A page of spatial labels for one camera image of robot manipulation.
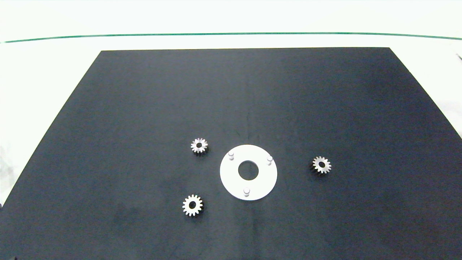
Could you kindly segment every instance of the gear hole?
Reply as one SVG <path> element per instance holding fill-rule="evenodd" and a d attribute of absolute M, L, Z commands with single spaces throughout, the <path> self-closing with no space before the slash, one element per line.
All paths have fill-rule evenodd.
<path fill-rule="evenodd" d="M 253 180 L 258 176 L 258 166 L 252 161 L 244 161 L 239 165 L 239 175 L 244 180 Z"/>

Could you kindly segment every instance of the gear teeth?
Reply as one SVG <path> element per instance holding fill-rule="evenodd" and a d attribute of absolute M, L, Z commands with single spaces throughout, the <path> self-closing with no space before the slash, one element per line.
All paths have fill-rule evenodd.
<path fill-rule="evenodd" d="M 191 202 L 195 202 L 196 206 L 191 209 L 189 207 L 189 204 Z M 188 195 L 188 197 L 185 199 L 185 201 L 183 202 L 183 212 L 186 212 L 185 215 L 189 215 L 189 216 L 195 216 L 196 214 L 198 215 L 199 214 L 199 211 L 202 210 L 202 200 L 199 196 L 197 195 L 194 195 L 194 194 L 191 194 L 191 195 Z"/>
<path fill-rule="evenodd" d="M 321 167 L 319 165 L 320 162 L 324 163 L 324 167 Z M 316 156 L 316 158 L 313 161 L 313 167 L 317 172 L 323 174 L 328 173 L 332 169 L 329 160 L 321 156 Z"/>
<path fill-rule="evenodd" d="M 197 154 L 206 152 L 207 147 L 208 147 L 208 143 L 204 138 L 196 138 L 191 144 L 191 150 Z"/>

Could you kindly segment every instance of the white background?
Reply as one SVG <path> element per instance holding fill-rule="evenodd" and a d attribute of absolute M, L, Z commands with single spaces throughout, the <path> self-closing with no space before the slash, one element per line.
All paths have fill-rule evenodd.
<path fill-rule="evenodd" d="M 0 1 L 0 203 L 101 50 L 390 47 L 462 135 L 461 40 L 371 35 L 93 34 L 380 32 L 462 38 L 462 1 Z"/>

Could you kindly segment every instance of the metal pin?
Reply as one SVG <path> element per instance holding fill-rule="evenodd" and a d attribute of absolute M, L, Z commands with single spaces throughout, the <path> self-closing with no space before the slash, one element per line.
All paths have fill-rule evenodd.
<path fill-rule="evenodd" d="M 249 187 L 245 187 L 244 188 L 244 196 L 248 197 L 250 194 L 250 188 Z"/>
<path fill-rule="evenodd" d="M 267 164 L 271 165 L 271 162 L 273 161 L 273 157 L 270 155 L 266 159 L 268 160 Z"/>

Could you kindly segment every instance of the small metal gear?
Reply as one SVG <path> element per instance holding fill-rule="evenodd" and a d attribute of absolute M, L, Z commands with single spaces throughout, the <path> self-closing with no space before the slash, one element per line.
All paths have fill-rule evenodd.
<path fill-rule="evenodd" d="M 313 167 L 320 173 L 328 173 L 331 169 L 330 162 L 324 157 L 316 157 L 313 161 Z"/>
<path fill-rule="evenodd" d="M 193 143 L 191 144 L 191 150 L 194 153 L 201 154 L 207 150 L 207 145 L 208 143 L 207 141 L 205 141 L 205 139 L 197 138 L 197 139 L 194 139 Z"/>
<path fill-rule="evenodd" d="M 191 208 L 190 207 L 190 203 L 191 202 L 194 202 L 195 203 L 195 206 L 194 208 Z M 194 195 L 192 194 L 191 196 L 188 196 L 184 202 L 183 202 L 183 207 L 184 210 L 183 212 L 186 212 L 185 215 L 188 215 L 189 216 L 195 216 L 196 214 L 199 214 L 199 211 L 202 210 L 202 200 L 200 197 L 198 197 L 197 195 Z"/>

